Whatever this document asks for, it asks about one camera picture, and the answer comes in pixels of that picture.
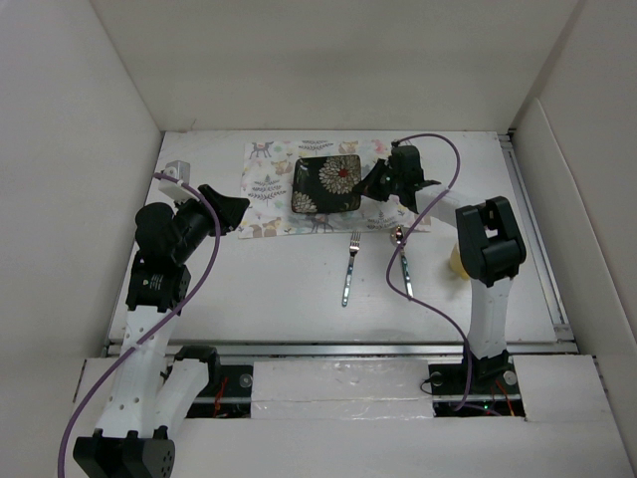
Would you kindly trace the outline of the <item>floral animal print cloth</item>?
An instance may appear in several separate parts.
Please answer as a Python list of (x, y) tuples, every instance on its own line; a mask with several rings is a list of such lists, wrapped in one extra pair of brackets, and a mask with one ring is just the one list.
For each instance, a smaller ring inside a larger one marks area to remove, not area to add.
[(361, 197), (357, 210), (332, 214), (298, 214), (291, 208), (294, 169), (299, 158), (357, 154), (361, 161), (362, 179), (388, 152), (389, 145), (379, 139), (248, 143), (244, 154), (241, 195), (250, 200), (250, 207), (239, 226), (240, 236), (267, 238), (411, 226), (417, 215), (401, 205), (396, 197), (387, 202)]

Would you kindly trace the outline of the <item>black floral square plate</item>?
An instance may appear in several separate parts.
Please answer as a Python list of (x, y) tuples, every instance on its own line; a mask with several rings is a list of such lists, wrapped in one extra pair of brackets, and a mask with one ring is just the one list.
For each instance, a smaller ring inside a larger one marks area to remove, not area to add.
[(291, 208), (298, 214), (355, 211), (361, 196), (353, 188), (361, 180), (357, 154), (301, 157), (294, 169)]

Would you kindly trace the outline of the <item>silver spoon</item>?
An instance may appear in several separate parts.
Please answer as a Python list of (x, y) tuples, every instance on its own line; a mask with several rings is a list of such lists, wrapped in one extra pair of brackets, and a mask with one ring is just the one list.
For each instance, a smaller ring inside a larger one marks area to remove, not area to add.
[(403, 229), (400, 225), (397, 225), (390, 234), (391, 240), (394, 246), (398, 249), (399, 259), (403, 277), (403, 283), (405, 288), (405, 293), (409, 299), (414, 297), (413, 295), (413, 287), (411, 282), (411, 276), (409, 271), (408, 260), (404, 251), (405, 245), (405, 235)]

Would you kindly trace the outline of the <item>silver fork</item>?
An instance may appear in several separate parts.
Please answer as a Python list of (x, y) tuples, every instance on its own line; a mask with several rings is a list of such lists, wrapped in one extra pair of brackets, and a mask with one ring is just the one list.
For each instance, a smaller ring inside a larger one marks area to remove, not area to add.
[(341, 305), (343, 307), (346, 307), (349, 302), (355, 257), (360, 250), (360, 236), (361, 234), (359, 231), (353, 231), (350, 236), (348, 246), (349, 258), (341, 297)]

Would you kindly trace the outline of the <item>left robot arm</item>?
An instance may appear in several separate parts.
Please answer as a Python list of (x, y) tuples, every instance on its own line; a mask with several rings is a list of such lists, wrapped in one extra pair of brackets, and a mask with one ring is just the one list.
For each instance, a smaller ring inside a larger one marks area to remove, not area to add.
[(95, 430), (78, 437), (73, 449), (89, 477), (170, 476), (174, 436), (190, 406), (221, 385), (215, 348), (184, 347), (175, 364), (168, 364), (166, 350), (178, 316), (200, 288), (190, 283), (187, 260), (206, 238), (236, 229), (250, 201), (208, 185), (176, 184), (168, 195), (172, 205), (150, 203), (135, 216), (124, 340), (105, 374), (113, 385)]

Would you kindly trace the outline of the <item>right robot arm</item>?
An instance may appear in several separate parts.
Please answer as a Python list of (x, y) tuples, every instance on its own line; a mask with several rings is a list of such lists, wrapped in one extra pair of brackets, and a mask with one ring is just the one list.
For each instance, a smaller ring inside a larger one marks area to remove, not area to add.
[(502, 358), (507, 349), (509, 293), (527, 257), (510, 201), (504, 196), (480, 200), (426, 179), (413, 145), (393, 147), (389, 158), (378, 160), (353, 191), (380, 202), (394, 195), (410, 211), (456, 228), (460, 262), (472, 291), (467, 338), (472, 360), (460, 367), (460, 380), (470, 391), (484, 391), (497, 377), (488, 359)]

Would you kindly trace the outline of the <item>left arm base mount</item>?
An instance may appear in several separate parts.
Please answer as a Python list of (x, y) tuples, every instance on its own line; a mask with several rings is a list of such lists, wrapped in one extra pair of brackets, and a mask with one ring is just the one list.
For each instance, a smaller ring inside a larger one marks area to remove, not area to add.
[(175, 364), (198, 359), (208, 365), (209, 381), (190, 405), (186, 418), (248, 418), (251, 415), (253, 367), (250, 364), (222, 364), (210, 346), (185, 346), (168, 360), (160, 373), (166, 384)]

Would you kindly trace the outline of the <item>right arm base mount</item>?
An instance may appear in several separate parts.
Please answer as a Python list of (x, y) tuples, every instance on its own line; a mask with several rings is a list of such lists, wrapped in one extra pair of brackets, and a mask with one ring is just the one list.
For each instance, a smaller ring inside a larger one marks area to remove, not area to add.
[(525, 417), (514, 361), (464, 354), (459, 363), (433, 363), (420, 389), (432, 397), (435, 417)]

